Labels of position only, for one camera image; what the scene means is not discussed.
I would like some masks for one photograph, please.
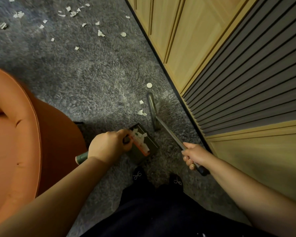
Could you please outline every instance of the black trim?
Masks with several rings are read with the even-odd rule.
[[[156,58],[157,58],[157,60],[158,60],[158,62],[159,62],[159,64],[160,64],[160,66],[161,66],[161,68],[162,68],[162,70],[163,70],[163,72],[164,72],[164,74],[166,75],[166,77],[167,77],[167,79],[168,79],[168,81],[169,81],[169,83],[170,83],[170,85],[171,85],[171,87],[172,87],[172,89],[173,89],[173,91],[174,91],[176,97],[178,98],[179,102],[181,103],[181,106],[183,107],[183,109],[184,109],[185,113],[187,114],[188,118],[190,119],[190,121],[191,121],[191,123],[192,123],[192,125],[193,125],[193,127],[194,127],[194,129],[195,129],[195,131],[196,131],[196,133],[198,134],[199,138],[201,139],[201,141],[202,141],[202,143],[203,143],[205,149],[206,149],[207,151],[209,151],[210,153],[212,153],[212,151],[211,151],[211,149],[209,148],[209,146],[208,146],[208,144],[207,144],[205,138],[203,137],[201,131],[200,131],[199,128],[197,127],[197,124],[195,123],[195,121],[194,121],[192,115],[190,114],[190,112],[188,111],[186,105],[184,104],[184,102],[183,102],[183,100],[182,100],[182,98],[181,98],[179,92],[178,92],[177,89],[175,88],[175,86],[174,86],[174,84],[173,84],[173,82],[172,82],[172,80],[171,80],[171,78],[170,78],[170,76],[169,76],[167,70],[165,69],[165,67],[164,67],[164,65],[163,65],[163,63],[162,63],[162,61],[161,61],[161,59],[159,58],[159,56],[158,56],[158,54],[157,54],[155,48],[153,47],[152,43],[150,42],[150,39],[149,39],[149,37],[147,36],[147,34],[146,34],[144,28],[142,27],[141,23],[139,22],[139,20],[138,20],[138,18],[137,18],[137,16],[136,16],[136,14],[135,14],[135,12],[134,12],[132,6],[130,5],[130,3],[129,3],[128,0],[125,0],[125,2],[126,2],[126,4],[128,5],[130,11],[132,12],[132,14],[133,14],[133,16],[134,16],[134,18],[135,18],[135,20],[136,20],[138,26],[140,27],[141,32],[144,34],[144,36],[145,36],[147,42],[149,43],[149,45],[150,45],[150,47],[151,47],[151,49],[152,49],[154,55],[156,56]]]

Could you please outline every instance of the cabinet door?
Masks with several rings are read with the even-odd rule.
[[[149,35],[151,0],[135,0],[135,12],[147,35]]]
[[[241,0],[185,0],[166,68],[181,92],[236,13]]]
[[[133,10],[135,9],[135,0],[128,0]]]
[[[164,61],[180,0],[154,0],[150,40]]]

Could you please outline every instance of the hand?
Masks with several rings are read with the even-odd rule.
[[[129,134],[127,129],[111,131],[97,135],[89,147],[88,158],[94,157],[109,166],[113,165],[118,158],[132,148],[133,140],[128,144],[123,144],[123,138]]]
[[[193,164],[198,163],[201,166],[206,167],[206,162],[210,158],[216,158],[214,155],[206,151],[203,147],[197,144],[183,142],[186,150],[182,151],[184,155],[183,160],[186,162],[186,165],[190,167],[191,170],[195,169],[195,165]]]

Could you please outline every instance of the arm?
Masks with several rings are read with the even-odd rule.
[[[247,215],[253,226],[280,237],[296,236],[296,202],[266,187],[201,146],[184,143],[183,159],[206,167],[215,180]]]
[[[132,142],[127,130],[97,135],[88,159],[58,183],[0,224],[0,237],[66,236],[95,185]]]

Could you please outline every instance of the left hand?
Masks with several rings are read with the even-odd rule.
[[[129,134],[127,129],[119,131],[109,131],[97,135],[91,142],[89,147],[88,158],[97,158],[102,162],[113,165],[118,158],[129,151],[132,147],[133,140],[128,144],[123,144],[123,138]]]

